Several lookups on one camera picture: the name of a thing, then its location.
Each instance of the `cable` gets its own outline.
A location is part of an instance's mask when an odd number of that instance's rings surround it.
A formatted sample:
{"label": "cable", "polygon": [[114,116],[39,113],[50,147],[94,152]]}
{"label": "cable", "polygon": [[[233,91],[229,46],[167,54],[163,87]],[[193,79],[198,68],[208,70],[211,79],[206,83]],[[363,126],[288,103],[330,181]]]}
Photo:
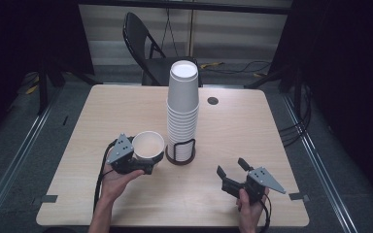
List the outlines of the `cable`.
{"label": "cable", "polygon": [[[263,66],[263,67],[261,67],[261,68],[259,68],[259,69],[256,69],[256,70],[249,70],[249,71],[247,71],[248,67],[250,67],[250,65],[254,64],[254,63],[266,63],[266,65]],[[211,71],[211,72],[221,73],[221,74],[233,75],[233,74],[238,74],[238,73],[253,73],[253,72],[261,71],[261,70],[267,68],[270,65],[271,65],[271,62],[255,60],[255,61],[252,61],[252,62],[248,63],[244,67],[244,69],[237,70],[237,71],[234,71],[234,70],[213,70],[213,69],[208,69],[208,68],[205,68],[203,70],[204,71]]]}
{"label": "cable", "polygon": [[163,42],[165,41],[165,36],[166,36],[166,29],[168,28],[168,25],[169,25],[169,31],[171,32],[171,36],[172,36],[172,44],[174,45],[175,54],[178,56],[177,46],[175,45],[174,33],[172,32],[171,20],[169,19],[169,9],[166,9],[166,25],[165,25],[165,30],[163,32],[162,42],[161,42],[162,50],[163,50]]}
{"label": "cable", "polygon": [[111,170],[107,173],[104,174],[104,167],[105,167],[105,161],[107,160],[107,155],[108,155],[108,152],[109,150],[111,149],[111,147],[113,147],[115,145],[115,143],[117,142],[117,139],[115,139],[112,143],[110,143],[107,148],[105,149],[105,153],[104,153],[104,157],[102,158],[102,165],[101,165],[101,170],[99,171],[99,175],[98,175],[98,181],[96,182],[96,187],[95,187],[95,194],[93,196],[93,211],[95,212],[95,207],[96,207],[96,204],[98,203],[98,200],[99,200],[99,192],[101,190],[101,183],[102,183],[102,180],[104,179],[104,177],[114,171],[114,170]]}
{"label": "cable", "polygon": [[265,225],[262,226],[262,228],[259,231],[259,233],[265,233],[268,230],[269,224],[271,222],[271,214],[272,214],[271,200],[269,199],[269,197],[268,197],[267,194],[264,194],[264,196],[266,197],[266,199],[268,199],[268,202],[269,202],[269,213],[268,213],[268,209],[265,206],[265,203],[263,203],[262,200],[259,200],[259,203],[261,204],[262,209],[265,211]]}
{"label": "cable", "polygon": [[[304,117],[299,122],[297,122],[295,125],[279,130],[281,138],[285,138],[286,136],[289,136],[290,134],[297,133],[297,135],[294,136],[294,137],[291,137],[291,138],[288,138],[288,139],[282,139],[283,143],[289,142],[289,143],[284,144],[284,147],[288,147],[288,146],[294,144],[299,138],[301,138],[301,136],[306,132],[306,130],[307,130],[309,124],[310,124],[312,94],[311,94],[311,89],[307,88],[306,84],[304,84],[304,89],[305,89],[304,99],[305,99],[305,102],[307,104],[307,110],[304,114]],[[295,129],[295,131],[289,132],[285,135],[281,134],[285,131],[293,130],[293,129]]]}

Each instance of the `black folding chair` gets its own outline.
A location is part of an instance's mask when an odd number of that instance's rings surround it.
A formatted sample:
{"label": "black folding chair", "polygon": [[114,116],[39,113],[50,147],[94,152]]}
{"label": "black folding chair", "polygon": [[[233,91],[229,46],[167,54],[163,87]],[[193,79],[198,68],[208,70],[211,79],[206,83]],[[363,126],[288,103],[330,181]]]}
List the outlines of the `black folding chair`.
{"label": "black folding chair", "polygon": [[[142,20],[133,13],[126,14],[122,34],[129,52],[143,70],[142,85],[167,86],[169,84],[171,66],[177,61],[188,60],[197,65],[196,60],[191,56],[167,57]],[[147,38],[151,43],[149,58],[146,58],[145,53]],[[153,57],[154,51],[158,52],[160,57]],[[199,86],[202,86],[199,72],[198,80]]]}

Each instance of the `black tape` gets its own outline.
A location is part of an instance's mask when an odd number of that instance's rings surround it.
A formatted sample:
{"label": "black tape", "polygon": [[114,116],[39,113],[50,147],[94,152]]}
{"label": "black tape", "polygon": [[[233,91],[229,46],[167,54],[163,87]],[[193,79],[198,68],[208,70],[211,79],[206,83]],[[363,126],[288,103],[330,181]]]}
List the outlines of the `black tape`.
{"label": "black tape", "polygon": [[42,203],[55,203],[57,195],[44,195],[42,197],[35,197],[32,205],[41,205]]}
{"label": "black tape", "polygon": [[310,201],[310,198],[308,197],[308,195],[304,195],[304,194],[302,194],[300,192],[290,193],[289,194],[289,199],[291,201],[294,201],[294,200],[303,200],[304,202]]}

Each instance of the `hand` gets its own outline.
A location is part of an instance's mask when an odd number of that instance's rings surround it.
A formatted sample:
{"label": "hand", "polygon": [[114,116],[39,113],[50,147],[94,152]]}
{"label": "hand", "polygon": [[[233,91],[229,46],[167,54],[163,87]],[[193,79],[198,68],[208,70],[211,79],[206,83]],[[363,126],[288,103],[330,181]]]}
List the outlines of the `hand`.
{"label": "hand", "polygon": [[92,221],[89,226],[89,233],[109,232],[111,224],[112,208],[115,200],[123,193],[126,185],[144,174],[143,170],[136,170],[129,174],[118,174],[111,165],[105,164],[102,180],[101,197],[96,204]]}
{"label": "hand", "polygon": [[[265,194],[268,195],[269,189],[265,188]],[[237,199],[237,206],[240,211],[239,215],[239,230],[241,233],[255,233],[259,218],[262,214],[262,206],[259,202],[250,205],[250,197],[244,189],[239,190],[239,199]],[[265,195],[262,197],[262,202],[265,203]]]}
{"label": "hand", "polygon": [[122,175],[113,171],[111,165],[105,164],[104,174],[106,175],[102,180],[101,197],[99,199],[103,199],[109,203],[114,203],[114,201],[122,195],[126,185],[137,177],[143,175],[144,171],[136,170]]}

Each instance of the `stack of paper cups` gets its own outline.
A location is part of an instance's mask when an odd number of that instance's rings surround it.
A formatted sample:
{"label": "stack of paper cups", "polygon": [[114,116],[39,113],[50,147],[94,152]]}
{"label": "stack of paper cups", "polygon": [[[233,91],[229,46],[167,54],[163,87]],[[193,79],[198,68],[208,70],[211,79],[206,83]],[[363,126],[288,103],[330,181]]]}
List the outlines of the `stack of paper cups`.
{"label": "stack of paper cups", "polygon": [[194,63],[182,60],[172,65],[167,108],[169,143],[166,155],[175,164],[187,164],[194,157],[193,140],[199,110],[198,69]]}

